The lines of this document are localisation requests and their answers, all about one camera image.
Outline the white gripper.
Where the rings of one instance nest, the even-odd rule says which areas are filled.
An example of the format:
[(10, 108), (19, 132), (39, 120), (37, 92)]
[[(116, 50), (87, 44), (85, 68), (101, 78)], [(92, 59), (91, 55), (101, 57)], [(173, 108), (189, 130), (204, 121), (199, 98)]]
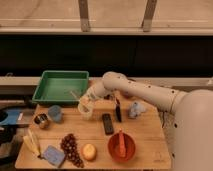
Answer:
[(90, 102), (97, 101), (99, 99), (99, 94), (94, 87), (90, 87), (86, 93), (80, 98), (79, 102), (82, 105), (87, 105)]

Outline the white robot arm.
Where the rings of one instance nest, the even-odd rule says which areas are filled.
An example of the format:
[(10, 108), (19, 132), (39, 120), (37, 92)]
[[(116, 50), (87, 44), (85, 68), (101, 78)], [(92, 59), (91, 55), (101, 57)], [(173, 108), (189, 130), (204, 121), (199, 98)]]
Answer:
[(129, 80), (106, 72), (79, 100), (78, 110), (89, 119), (94, 102), (113, 91), (142, 98), (162, 111), (175, 114), (173, 171), (213, 171), (213, 91), (180, 91)]

